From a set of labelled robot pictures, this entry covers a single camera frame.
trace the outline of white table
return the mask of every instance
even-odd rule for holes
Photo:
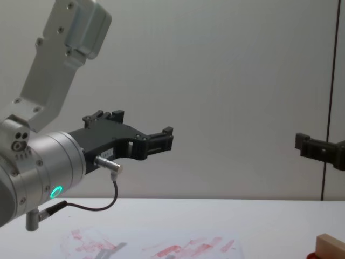
[[[47,207],[62,199],[54,199]],[[101,207],[111,199],[68,199]],[[31,259],[50,254],[60,236],[87,226],[152,229],[228,229],[240,235],[246,259],[306,258],[316,236],[328,233],[345,240],[345,202],[119,199],[105,212],[65,208],[25,230],[22,216],[0,229],[0,258]]]

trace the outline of green led ring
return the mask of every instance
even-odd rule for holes
[[[63,187],[61,185],[56,186],[52,193],[50,194],[50,198],[54,199],[55,197],[59,196],[60,193],[63,191]]]

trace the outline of black plastic bracket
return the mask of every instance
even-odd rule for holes
[[[144,160],[149,155],[171,150],[174,140],[172,127],[146,135],[123,124],[124,115],[121,110],[112,113],[97,111],[83,117],[84,128],[70,133],[84,150],[86,173],[98,168],[93,164],[98,155],[110,160]]]
[[[297,133],[295,148],[301,150],[300,155],[305,158],[331,163],[334,168],[345,171],[345,141],[334,144]]]

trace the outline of paper sheet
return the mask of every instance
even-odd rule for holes
[[[238,237],[227,232],[106,227],[71,231],[49,258],[244,259]]]

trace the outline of wooden block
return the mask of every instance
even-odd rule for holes
[[[345,259],[345,243],[323,234],[316,239],[316,252],[320,259]]]

